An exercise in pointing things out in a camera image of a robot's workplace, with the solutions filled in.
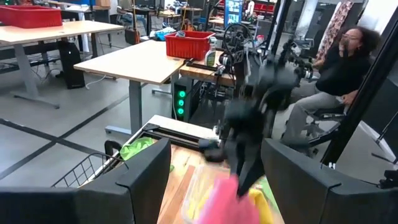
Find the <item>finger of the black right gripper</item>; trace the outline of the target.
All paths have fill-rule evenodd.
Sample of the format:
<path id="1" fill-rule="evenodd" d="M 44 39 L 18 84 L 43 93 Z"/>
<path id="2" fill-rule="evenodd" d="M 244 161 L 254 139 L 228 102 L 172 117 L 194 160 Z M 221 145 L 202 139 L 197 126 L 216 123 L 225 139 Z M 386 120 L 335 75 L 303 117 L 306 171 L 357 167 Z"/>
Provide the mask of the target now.
<path id="1" fill-rule="evenodd" d="M 258 179 L 264 175 L 264 164 L 260 151 L 252 151 L 249 156 L 248 188 L 250 189 Z"/>
<path id="2" fill-rule="evenodd" d="M 237 196 L 239 197 L 244 195 L 244 191 L 242 191 L 244 180 L 244 163 L 245 151 L 240 147 L 236 147 L 232 150 L 231 154 L 231 173 L 238 178 Z"/>

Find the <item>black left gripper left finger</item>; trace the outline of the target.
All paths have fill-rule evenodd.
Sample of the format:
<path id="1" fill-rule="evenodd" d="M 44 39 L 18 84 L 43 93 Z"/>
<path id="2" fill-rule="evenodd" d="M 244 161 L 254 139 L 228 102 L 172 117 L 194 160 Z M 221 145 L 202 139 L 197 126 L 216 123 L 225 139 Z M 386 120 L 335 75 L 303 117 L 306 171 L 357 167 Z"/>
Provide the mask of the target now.
<path id="1" fill-rule="evenodd" d="M 0 187 L 0 224 L 156 224 L 171 145 L 158 140 L 79 187 Z"/>

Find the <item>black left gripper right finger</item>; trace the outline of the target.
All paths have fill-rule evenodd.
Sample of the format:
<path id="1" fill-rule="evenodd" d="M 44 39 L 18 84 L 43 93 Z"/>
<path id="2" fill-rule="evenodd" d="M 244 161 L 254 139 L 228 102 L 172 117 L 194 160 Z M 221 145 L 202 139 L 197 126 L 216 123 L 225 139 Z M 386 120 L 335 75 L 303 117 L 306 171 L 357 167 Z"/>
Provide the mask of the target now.
<path id="1" fill-rule="evenodd" d="M 285 224 L 398 224 L 398 187 L 352 178 L 273 139 L 261 158 Z"/>

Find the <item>pink microfiber towel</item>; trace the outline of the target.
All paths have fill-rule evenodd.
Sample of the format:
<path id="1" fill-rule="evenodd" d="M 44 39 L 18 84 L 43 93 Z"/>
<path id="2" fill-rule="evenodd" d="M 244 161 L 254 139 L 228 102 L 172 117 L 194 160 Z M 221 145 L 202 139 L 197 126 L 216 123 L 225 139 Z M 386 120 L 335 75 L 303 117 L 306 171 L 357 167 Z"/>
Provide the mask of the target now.
<path id="1" fill-rule="evenodd" d="M 215 180 L 195 224 L 260 224 L 259 212 L 248 195 L 238 196 L 238 177 Z"/>

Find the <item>yellow microfiber towel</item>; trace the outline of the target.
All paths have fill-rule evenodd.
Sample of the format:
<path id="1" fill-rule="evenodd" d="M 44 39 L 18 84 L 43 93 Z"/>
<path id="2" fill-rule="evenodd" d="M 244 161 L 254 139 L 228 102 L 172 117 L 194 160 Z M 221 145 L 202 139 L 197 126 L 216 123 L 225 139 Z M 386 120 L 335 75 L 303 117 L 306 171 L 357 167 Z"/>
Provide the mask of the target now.
<path id="1" fill-rule="evenodd" d="M 207 178 L 202 178 L 199 176 L 192 181 L 189 186 L 189 190 L 186 193 L 182 209 L 182 217 L 186 224 L 195 224 L 195 221 L 198 219 L 205 202 L 208 200 L 213 190 L 215 180 L 221 178 L 227 177 L 220 175 L 214 180 L 211 180 L 209 184 L 206 183 Z M 263 194 L 263 191 L 256 188 L 251 188 L 245 195 L 248 195 L 249 198 L 254 202 L 254 205 L 259 212 L 260 224 L 274 224 L 271 208 L 266 200 L 265 195 Z"/>

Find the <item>green microfiber towel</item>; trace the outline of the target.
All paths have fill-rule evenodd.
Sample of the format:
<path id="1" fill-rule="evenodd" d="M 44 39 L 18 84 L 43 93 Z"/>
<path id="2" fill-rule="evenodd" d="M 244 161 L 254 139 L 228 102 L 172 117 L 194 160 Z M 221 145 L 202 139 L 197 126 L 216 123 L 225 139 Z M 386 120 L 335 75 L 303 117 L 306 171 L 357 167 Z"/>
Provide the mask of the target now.
<path id="1" fill-rule="evenodd" d="M 170 172 L 170 143 L 164 141 L 159 146 L 152 146 L 157 140 L 139 138 L 131 144 L 125 144 L 119 154 L 127 167 L 137 171 L 139 176 L 167 176 Z"/>

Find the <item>black office chair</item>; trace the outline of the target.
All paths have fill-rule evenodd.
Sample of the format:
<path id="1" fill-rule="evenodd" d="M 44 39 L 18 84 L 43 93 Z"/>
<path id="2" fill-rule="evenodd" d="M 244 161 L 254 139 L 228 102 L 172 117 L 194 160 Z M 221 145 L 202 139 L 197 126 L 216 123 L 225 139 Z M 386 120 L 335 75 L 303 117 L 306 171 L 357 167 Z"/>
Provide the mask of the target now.
<path id="1" fill-rule="evenodd" d="M 314 158 L 319 150 L 316 148 L 324 142 L 330 141 L 334 134 L 338 131 L 341 121 L 345 118 L 345 106 L 339 106 L 332 109 L 319 109 L 314 113 L 308 114 L 312 118 L 310 123 L 306 123 L 303 127 L 305 137 L 283 140 L 284 133 L 281 135 L 281 143 Z M 334 121 L 335 125 L 325 131 L 320 127 L 321 121 Z"/>

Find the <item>green liquid spray bottle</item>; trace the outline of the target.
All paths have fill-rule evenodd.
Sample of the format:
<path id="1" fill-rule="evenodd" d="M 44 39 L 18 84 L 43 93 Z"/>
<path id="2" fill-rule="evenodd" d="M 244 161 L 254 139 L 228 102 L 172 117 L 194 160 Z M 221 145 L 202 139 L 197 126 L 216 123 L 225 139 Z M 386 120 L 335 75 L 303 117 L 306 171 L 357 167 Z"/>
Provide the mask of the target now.
<path id="1" fill-rule="evenodd" d="M 212 67 L 215 64 L 216 41 L 217 39 L 215 37 L 209 38 L 210 48 L 205 54 L 205 60 L 204 60 L 206 66 Z"/>

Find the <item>red plastic bin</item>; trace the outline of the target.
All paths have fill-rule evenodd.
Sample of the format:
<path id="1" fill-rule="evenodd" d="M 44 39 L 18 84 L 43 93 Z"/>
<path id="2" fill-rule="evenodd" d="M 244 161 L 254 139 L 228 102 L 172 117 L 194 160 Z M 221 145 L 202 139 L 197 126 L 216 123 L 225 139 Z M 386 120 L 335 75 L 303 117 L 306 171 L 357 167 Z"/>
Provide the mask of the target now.
<path id="1" fill-rule="evenodd" d="M 176 32 L 165 35 L 167 56 L 203 60 L 210 49 L 209 38 L 215 33 L 188 30 L 185 30 L 184 33 L 184 37 L 177 37 Z"/>
<path id="2" fill-rule="evenodd" d="M 43 6 L 0 5 L 0 22 L 24 29 L 62 26 L 61 10 Z"/>

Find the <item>person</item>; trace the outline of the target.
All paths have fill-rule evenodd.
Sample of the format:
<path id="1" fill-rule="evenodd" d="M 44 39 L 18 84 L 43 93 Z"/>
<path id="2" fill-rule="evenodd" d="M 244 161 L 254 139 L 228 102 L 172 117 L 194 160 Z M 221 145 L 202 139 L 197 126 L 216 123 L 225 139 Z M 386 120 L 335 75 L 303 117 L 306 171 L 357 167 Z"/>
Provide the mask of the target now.
<path id="1" fill-rule="evenodd" d="M 283 143 L 289 144 L 302 137 L 309 114 L 352 104 L 371 66 L 371 52 L 379 41 L 379 32 L 361 26 L 342 33 L 325 59 L 313 64 L 318 67 L 320 78 L 292 90 L 293 109 L 281 136 Z"/>

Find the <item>light wood table grey legs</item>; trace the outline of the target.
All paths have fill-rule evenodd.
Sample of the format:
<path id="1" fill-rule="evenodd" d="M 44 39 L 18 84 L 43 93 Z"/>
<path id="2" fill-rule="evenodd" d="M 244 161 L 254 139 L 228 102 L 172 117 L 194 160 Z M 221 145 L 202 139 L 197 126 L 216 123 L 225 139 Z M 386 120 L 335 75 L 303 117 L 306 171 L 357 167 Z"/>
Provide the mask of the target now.
<path id="1" fill-rule="evenodd" d="M 129 81 L 130 128 L 107 126 L 107 133 L 132 135 L 142 127 L 142 87 L 162 85 L 182 66 L 184 59 L 169 57 L 166 43 L 147 40 L 90 60 L 75 64 L 76 70 L 122 78 Z"/>

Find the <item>floral patterned cloth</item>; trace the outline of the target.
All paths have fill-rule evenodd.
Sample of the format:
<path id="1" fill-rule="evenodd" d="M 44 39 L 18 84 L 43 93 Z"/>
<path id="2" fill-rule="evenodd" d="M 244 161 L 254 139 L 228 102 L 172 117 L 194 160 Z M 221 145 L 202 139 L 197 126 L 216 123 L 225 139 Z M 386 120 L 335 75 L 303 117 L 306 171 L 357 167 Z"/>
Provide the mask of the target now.
<path id="1" fill-rule="evenodd" d="M 325 59 L 326 53 L 333 45 L 342 25 L 349 14 L 349 11 L 353 7 L 353 4 L 354 3 L 350 0 L 343 0 L 338 4 L 320 42 L 316 56 L 317 61 Z"/>

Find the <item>black computer tower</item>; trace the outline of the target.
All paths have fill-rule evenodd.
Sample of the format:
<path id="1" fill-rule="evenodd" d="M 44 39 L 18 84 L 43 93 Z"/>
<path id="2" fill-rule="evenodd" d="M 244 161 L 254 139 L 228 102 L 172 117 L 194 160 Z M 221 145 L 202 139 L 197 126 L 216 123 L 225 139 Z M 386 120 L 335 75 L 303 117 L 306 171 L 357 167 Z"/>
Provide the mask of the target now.
<path id="1" fill-rule="evenodd" d="M 72 42 L 58 41 L 58 51 L 63 68 L 63 79 L 68 89 L 85 87 L 85 79 L 81 70 L 74 69 L 74 65 L 81 62 L 80 51 Z"/>

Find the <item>black frame clamp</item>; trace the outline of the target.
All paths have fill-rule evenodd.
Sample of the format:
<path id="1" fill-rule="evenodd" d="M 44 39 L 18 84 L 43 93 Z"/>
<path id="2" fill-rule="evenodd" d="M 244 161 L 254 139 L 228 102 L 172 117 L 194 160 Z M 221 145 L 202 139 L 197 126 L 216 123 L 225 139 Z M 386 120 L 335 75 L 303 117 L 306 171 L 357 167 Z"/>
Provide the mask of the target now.
<path id="1" fill-rule="evenodd" d="M 106 140 L 104 142 L 104 151 L 106 154 L 106 158 L 110 159 L 112 157 L 120 159 L 120 150 L 122 148 L 122 145 L 116 141 L 113 140 Z"/>

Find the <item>black aluminium frame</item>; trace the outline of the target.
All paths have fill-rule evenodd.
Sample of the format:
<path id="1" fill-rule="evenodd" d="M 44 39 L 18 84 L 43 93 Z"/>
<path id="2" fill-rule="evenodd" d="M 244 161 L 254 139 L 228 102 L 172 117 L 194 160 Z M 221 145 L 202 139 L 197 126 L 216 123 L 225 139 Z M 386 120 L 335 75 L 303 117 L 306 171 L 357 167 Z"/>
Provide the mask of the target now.
<path id="1" fill-rule="evenodd" d="M 287 13 L 289 12 L 291 2 L 292 0 L 277 1 L 274 8 L 274 24 L 276 23 L 276 21 L 285 21 Z M 378 3 L 379 6 L 387 6 L 387 0 L 374 0 L 374 2 Z M 394 9 L 394 14 L 389 16 L 389 19 L 391 20 L 391 22 L 396 22 L 396 24 L 393 24 L 395 25 L 395 27 L 393 28 L 396 28 L 395 31 L 397 31 L 394 34 L 398 35 L 398 6 L 389 6 L 389 9 Z M 331 143 L 321 159 L 321 162 L 325 165 L 328 165 L 329 163 L 337 163 L 345 147 L 348 145 L 349 140 L 354 134 L 355 126 L 359 124 L 360 120 L 362 120 L 363 116 L 365 115 L 366 110 L 369 109 L 369 106 L 371 105 L 373 99 L 375 99 L 376 97 L 376 93 L 382 87 L 382 82 L 386 80 L 388 75 L 387 73 L 392 71 L 392 64 L 390 64 L 390 68 L 388 71 L 386 68 L 383 68 L 384 70 L 382 76 L 380 76 L 379 78 L 376 77 L 376 72 L 381 72 L 382 67 L 381 62 L 379 65 L 377 65 L 377 60 L 379 60 L 379 58 L 374 57 L 374 59 L 376 59 L 376 64 L 371 67 L 368 74 L 369 76 L 367 77 L 367 79 L 365 79 L 362 89 L 358 90 L 356 97 L 353 98 L 353 101 L 350 105 L 351 107 L 348 108 L 351 109 L 351 111 L 348 110 L 348 116 L 346 118 L 346 121 L 342 121 L 342 124 L 340 125 L 340 130 L 337 131 L 334 134 L 333 138 L 330 140 Z"/>

